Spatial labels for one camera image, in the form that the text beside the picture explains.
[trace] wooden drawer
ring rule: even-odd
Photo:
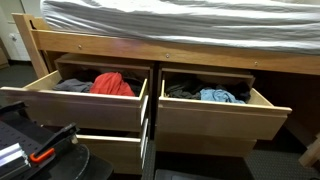
[[[75,122],[80,128],[140,132],[148,102],[150,66],[118,64],[104,61],[57,60],[62,65],[55,71],[23,88],[3,87],[9,102],[24,101],[32,120],[49,126],[65,126]],[[129,69],[145,77],[139,97],[61,92],[51,90],[62,78],[70,78],[75,69],[91,68],[101,72]]]
[[[252,85],[254,80],[252,75],[239,70],[164,66],[157,133],[271,140],[291,112],[290,108],[273,106],[253,88],[247,104],[165,97],[166,79],[176,73],[197,74],[203,81],[218,84],[244,81]]]
[[[157,133],[157,151],[245,157],[254,145],[255,139],[221,138],[204,135]]]
[[[77,135],[77,138],[91,153],[111,162],[115,173],[141,174],[148,143],[147,128],[148,119],[138,137]]]

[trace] white bed sheet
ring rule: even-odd
[[[269,0],[42,0],[56,31],[320,54],[320,6]]]

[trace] blue clothing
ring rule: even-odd
[[[234,95],[222,89],[218,89],[218,90],[202,89],[200,91],[200,94],[201,94],[201,100],[205,100],[205,101],[231,102],[231,103],[245,104],[245,102],[241,100],[237,100],[234,97]]]

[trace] wooden bed frame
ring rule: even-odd
[[[320,75],[320,56],[318,55],[57,32],[50,30],[42,18],[35,18],[28,14],[13,14],[13,17],[38,78],[54,70],[53,60],[59,57],[60,53],[275,71],[285,72],[284,74],[302,74],[301,76]],[[294,103],[305,103],[305,100],[291,102],[288,106]],[[302,108],[301,113],[306,114],[306,112]],[[315,116],[313,120],[310,120],[310,126],[316,122],[318,117]],[[313,132],[310,135],[310,133],[304,133],[305,131],[302,132],[301,129],[303,128],[300,125],[302,121],[298,124],[295,122],[293,124],[289,123],[287,127],[307,146],[314,140],[315,133]]]

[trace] floor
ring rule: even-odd
[[[23,87],[34,80],[36,75],[29,63],[13,63],[10,68],[0,70],[0,87]],[[0,93],[0,106],[5,104],[5,99]],[[227,180],[320,180],[317,170],[303,168],[298,163],[298,158],[304,151],[305,147],[285,128],[279,131],[273,141],[258,141],[246,158],[156,153],[155,144],[151,141],[142,179],[152,179],[157,169],[166,169]]]

